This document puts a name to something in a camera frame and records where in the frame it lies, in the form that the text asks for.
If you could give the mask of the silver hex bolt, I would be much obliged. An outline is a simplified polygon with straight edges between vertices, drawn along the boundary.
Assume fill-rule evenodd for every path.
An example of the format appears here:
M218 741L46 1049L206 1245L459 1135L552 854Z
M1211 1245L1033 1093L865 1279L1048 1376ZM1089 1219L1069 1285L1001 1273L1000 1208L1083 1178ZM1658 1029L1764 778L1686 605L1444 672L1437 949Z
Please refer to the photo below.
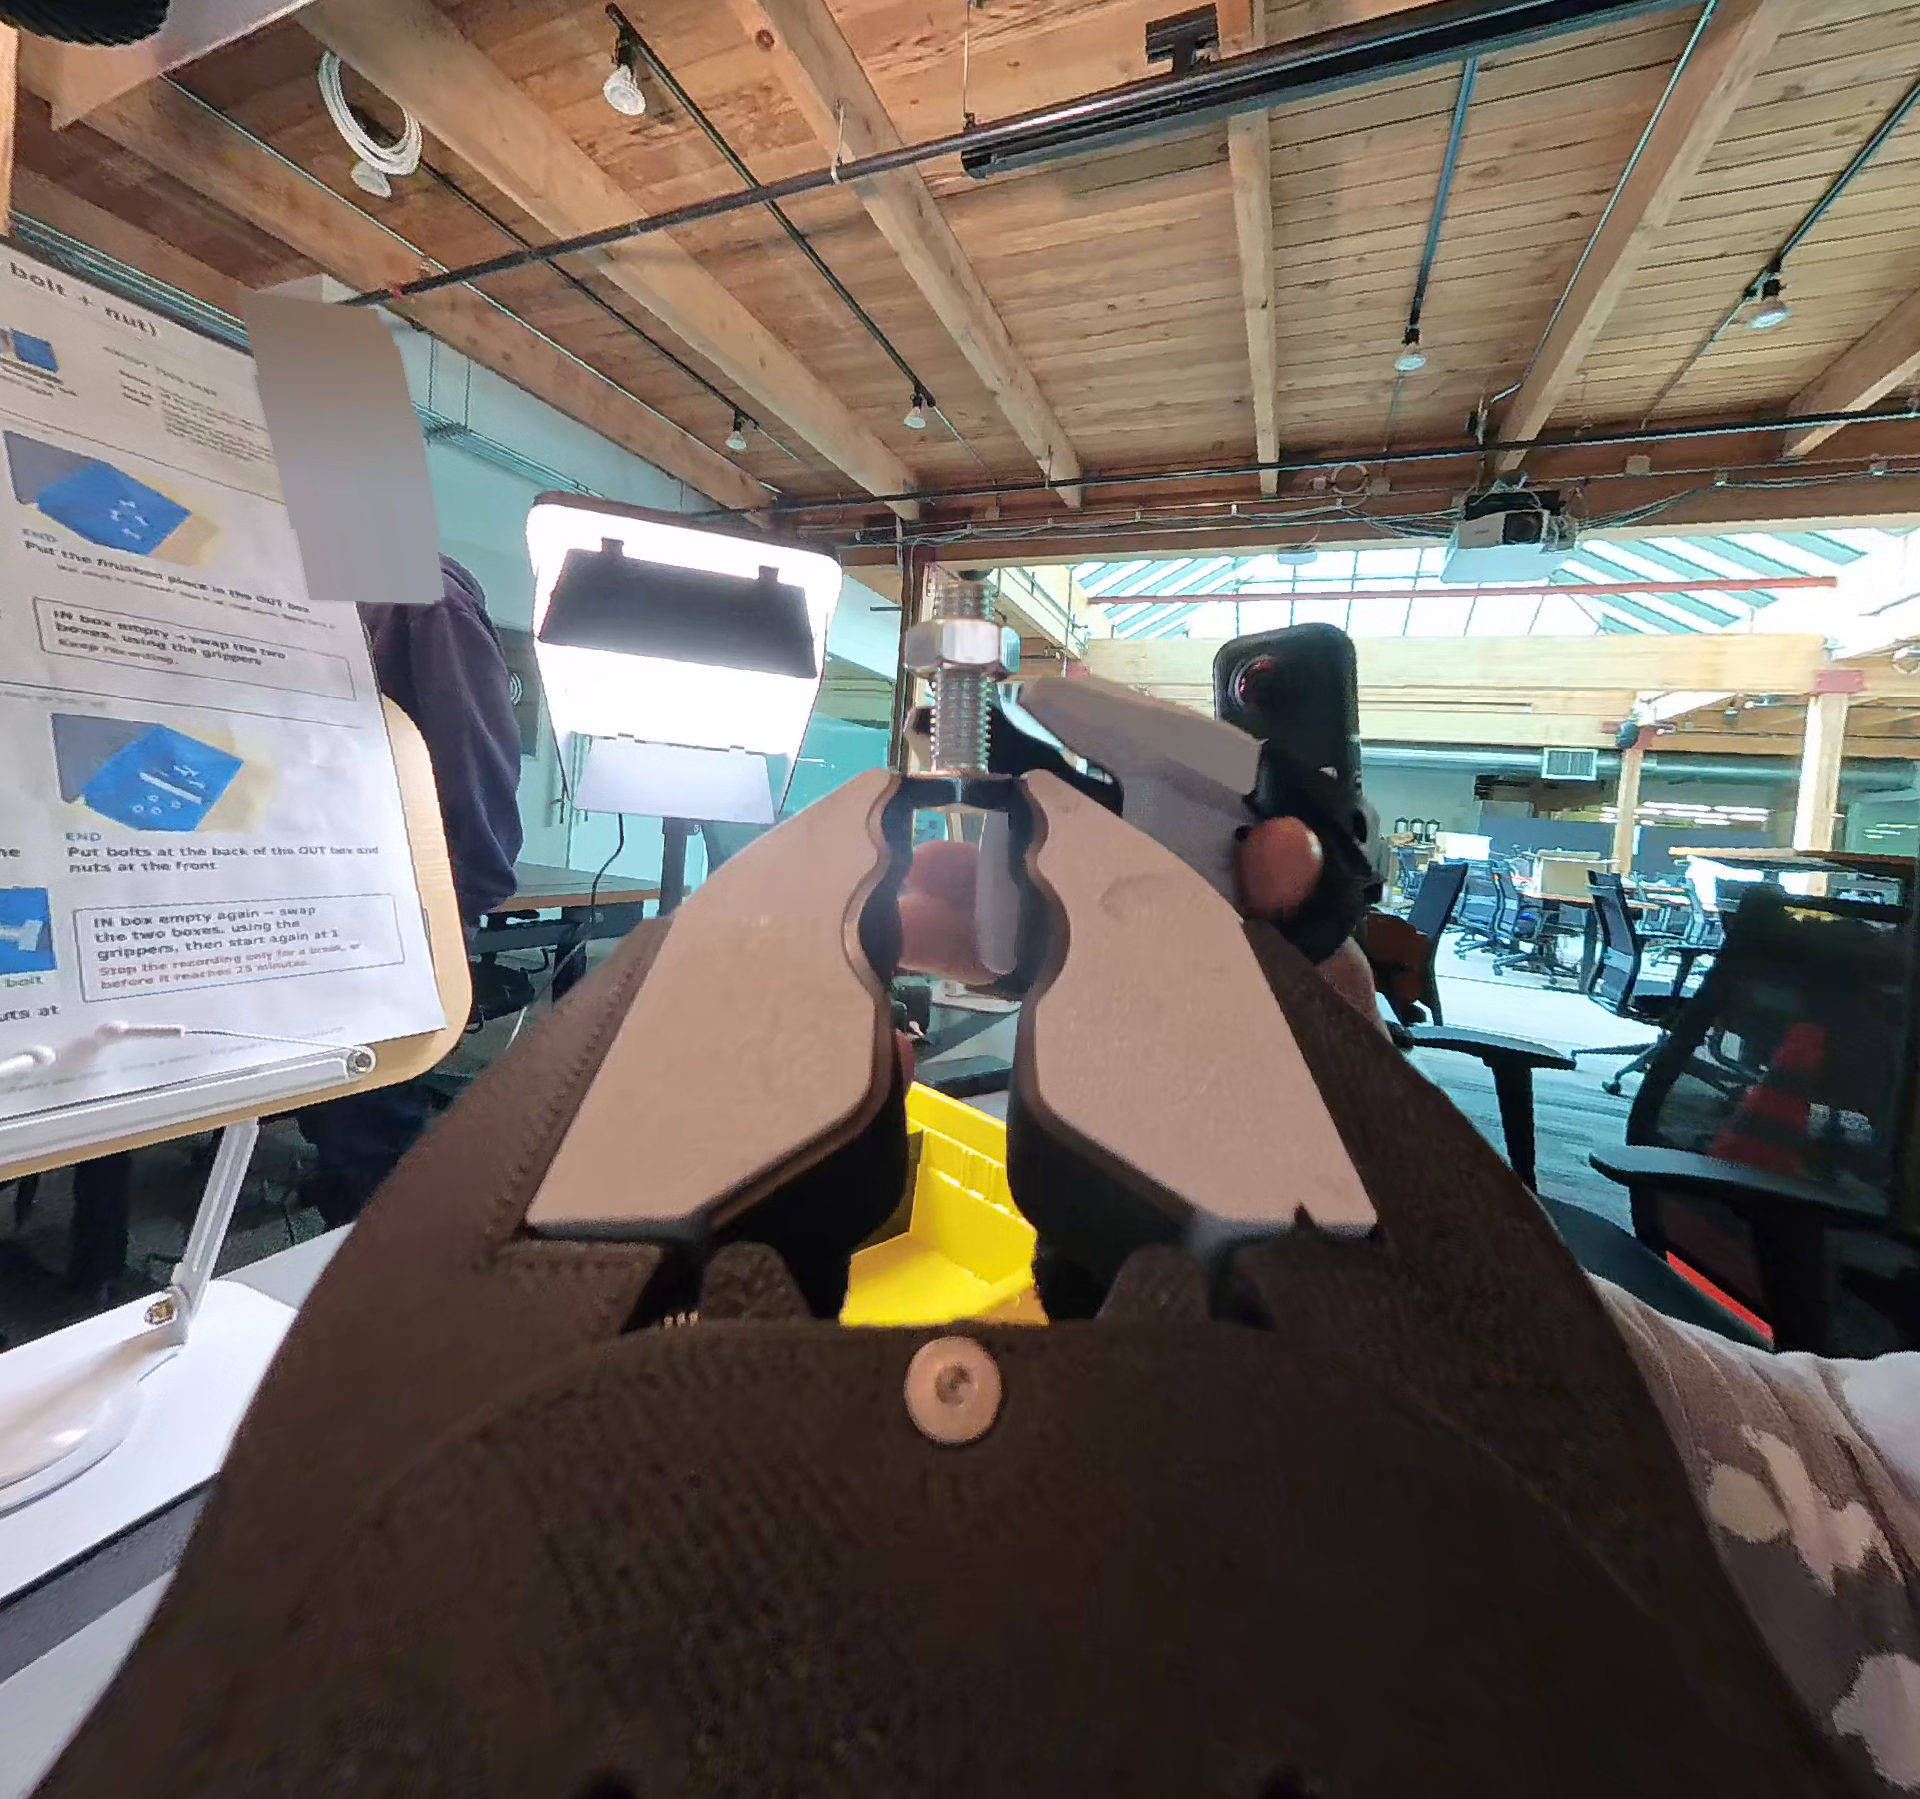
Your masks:
M1005 626L997 618L996 595L990 590L987 578L973 573L936 582L928 601L928 611L921 618L926 616L991 616ZM991 777L991 740L997 689L1019 672L1001 681L991 681L983 675L961 670L941 670L936 675L914 675L910 670L907 672L928 684L928 775L931 778L949 778L959 788L974 778Z

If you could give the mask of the ceiling projector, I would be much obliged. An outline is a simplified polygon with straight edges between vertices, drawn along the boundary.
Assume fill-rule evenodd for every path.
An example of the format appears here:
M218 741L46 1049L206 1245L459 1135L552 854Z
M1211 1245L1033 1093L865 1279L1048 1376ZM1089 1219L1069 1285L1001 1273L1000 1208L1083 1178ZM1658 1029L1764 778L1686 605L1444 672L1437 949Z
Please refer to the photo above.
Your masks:
M1437 579L1444 587L1546 583L1578 548L1578 521L1558 490L1500 483L1463 503Z

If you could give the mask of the black mesh chair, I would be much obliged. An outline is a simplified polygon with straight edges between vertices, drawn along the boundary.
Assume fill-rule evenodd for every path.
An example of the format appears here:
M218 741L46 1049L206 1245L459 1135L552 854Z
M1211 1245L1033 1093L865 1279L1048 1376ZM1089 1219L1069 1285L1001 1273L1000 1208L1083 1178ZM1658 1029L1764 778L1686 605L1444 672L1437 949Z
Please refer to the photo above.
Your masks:
M1907 916L1757 885L1590 1155L1695 1320L1784 1353L1918 1346Z

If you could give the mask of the white document stand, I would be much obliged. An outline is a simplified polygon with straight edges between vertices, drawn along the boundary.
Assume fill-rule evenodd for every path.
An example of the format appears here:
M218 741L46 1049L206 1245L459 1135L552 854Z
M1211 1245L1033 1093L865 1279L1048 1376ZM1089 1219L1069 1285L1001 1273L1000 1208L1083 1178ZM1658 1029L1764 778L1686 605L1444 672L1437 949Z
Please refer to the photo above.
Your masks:
M34 1135L41 1155L79 1147L109 1130L132 1128L134 1110L153 1103L180 1104L172 1120L162 1123L165 1137L178 1137L180 1123L197 1120L210 1120L216 1130L215 1159L183 1255L166 1288L140 1316L121 1320L119 1331L94 1347L54 1347L52 1359L35 1351L5 1354L5 1514L74 1484L115 1451L132 1431L140 1415L141 1383L188 1344L194 1316L215 1279L262 1120L298 1104L310 1093L354 1091L378 1068L378 1055L367 1042L259 1035L241 1035L239 1042L279 1049L286 1058L227 1074L200 1074L183 1087L62 1107L5 1126L8 1135Z

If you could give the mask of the LED light panel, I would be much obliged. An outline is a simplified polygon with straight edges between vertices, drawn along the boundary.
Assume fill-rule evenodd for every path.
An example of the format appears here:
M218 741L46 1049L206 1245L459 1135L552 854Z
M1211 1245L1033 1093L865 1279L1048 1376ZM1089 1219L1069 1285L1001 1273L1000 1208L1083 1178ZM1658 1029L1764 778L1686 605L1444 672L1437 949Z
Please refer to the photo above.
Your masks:
M801 753L843 590L834 555L562 492L534 501L525 534L556 736Z

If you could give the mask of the yellow plastic bin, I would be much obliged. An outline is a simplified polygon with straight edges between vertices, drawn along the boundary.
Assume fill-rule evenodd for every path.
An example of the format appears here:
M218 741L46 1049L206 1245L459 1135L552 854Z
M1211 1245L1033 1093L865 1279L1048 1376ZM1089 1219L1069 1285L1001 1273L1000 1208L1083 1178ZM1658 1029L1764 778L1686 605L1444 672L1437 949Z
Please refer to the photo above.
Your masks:
M853 1256L839 1320L1041 1327L1038 1235L1009 1185L1005 1121L918 1082L907 1093L905 1115L908 1190L887 1225Z

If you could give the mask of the wooden document board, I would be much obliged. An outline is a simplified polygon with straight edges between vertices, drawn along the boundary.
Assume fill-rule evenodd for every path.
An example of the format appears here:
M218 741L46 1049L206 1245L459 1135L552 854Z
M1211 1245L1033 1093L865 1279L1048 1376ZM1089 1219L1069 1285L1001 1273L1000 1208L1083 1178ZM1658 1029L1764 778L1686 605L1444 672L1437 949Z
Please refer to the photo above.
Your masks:
M2 1182L381 1091L426 1074L456 1047L469 1002L467 938L454 887L439 790L419 727L392 698L383 698L381 705L416 874L413 906L443 1018L416 1035L363 1042L358 1069L350 1069L348 1055L338 1047L300 1047L298 1060L292 1061L206 1074L171 1088L87 1101L6 1121Z

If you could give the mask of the person's right hand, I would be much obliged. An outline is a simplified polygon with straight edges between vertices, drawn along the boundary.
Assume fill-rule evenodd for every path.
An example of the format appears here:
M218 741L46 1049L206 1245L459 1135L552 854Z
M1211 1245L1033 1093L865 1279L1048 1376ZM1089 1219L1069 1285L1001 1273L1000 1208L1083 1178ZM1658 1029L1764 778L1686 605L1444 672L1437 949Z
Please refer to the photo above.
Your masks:
M978 949L974 904L982 851L961 842L929 842L912 856L900 883L900 969L983 987L994 973ZM1293 922L1318 893L1326 854L1320 836L1298 819L1254 826L1238 842L1237 883L1246 916L1263 922ZM1378 1036L1378 983L1358 942L1348 936L1318 966L1336 991Z

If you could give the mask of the silver hex nut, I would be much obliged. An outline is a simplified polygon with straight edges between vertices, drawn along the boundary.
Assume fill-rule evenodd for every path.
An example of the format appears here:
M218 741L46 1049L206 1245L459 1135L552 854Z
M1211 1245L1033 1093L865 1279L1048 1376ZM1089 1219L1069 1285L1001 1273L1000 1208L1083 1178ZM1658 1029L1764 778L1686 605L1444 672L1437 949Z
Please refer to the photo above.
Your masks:
M914 675L941 670L1011 680L1021 666L1021 635L991 616L926 616L908 628L903 668Z

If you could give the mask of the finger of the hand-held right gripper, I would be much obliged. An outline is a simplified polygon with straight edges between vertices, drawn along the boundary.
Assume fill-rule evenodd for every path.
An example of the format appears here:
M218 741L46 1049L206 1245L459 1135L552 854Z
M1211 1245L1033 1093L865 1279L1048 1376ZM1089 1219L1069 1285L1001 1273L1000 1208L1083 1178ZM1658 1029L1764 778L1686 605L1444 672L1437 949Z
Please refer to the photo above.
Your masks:
M1250 733L1097 676L1043 675L996 689L996 772L1066 778L1230 904L1238 901L1241 840L1259 822L1259 761Z

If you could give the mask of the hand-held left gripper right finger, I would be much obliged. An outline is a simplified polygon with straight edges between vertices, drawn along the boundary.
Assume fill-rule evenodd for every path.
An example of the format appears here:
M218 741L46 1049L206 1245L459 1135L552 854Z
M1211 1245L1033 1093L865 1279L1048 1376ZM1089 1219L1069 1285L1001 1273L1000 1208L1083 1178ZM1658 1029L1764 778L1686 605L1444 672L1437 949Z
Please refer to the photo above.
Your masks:
M1048 922L1009 1167L1052 1242L1370 1235L1375 1204L1226 896L1065 778L1022 781Z

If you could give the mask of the person's right forearm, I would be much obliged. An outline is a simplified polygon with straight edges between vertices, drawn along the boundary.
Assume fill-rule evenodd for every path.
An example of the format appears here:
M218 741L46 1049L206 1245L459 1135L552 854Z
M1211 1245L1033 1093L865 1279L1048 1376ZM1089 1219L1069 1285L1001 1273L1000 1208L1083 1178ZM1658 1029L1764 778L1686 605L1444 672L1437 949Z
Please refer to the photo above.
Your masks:
M1595 1283L1720 1564L1860 1795L1918 1792L1918 1354L1769 1354Z

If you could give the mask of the printed instruction sheet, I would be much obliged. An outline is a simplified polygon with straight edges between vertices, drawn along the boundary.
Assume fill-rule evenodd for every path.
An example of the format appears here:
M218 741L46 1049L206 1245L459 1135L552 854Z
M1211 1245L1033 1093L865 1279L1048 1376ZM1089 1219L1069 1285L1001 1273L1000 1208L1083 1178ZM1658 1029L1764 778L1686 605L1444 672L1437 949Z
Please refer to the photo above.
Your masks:
M5 248L2 1120L441 1018L350 605L251 362Z

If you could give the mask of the black ceiling rail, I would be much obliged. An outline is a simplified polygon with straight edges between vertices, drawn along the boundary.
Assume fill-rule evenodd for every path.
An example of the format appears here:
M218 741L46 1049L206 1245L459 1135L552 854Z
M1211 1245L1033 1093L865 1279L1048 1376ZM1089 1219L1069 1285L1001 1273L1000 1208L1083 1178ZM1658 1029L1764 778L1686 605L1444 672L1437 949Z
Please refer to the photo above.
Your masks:
M1176 77L1119 85L1058 107L1009 116L961 132L929 149L929 157L955 155L969 177L985 180L1038 164L1160 143L1234 116L1705 2L1437 0Z

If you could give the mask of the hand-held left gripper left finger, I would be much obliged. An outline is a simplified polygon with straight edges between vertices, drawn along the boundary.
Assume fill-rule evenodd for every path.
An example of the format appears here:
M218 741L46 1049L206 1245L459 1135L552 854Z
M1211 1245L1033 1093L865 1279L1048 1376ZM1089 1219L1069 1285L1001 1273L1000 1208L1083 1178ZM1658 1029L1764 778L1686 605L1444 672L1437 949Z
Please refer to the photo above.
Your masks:
M861 772L687 900L532 1195L532 1235L699 1265L750 1240L801 1283L853 1278L908 1172L892 998L861 935L899 867L903 782Z

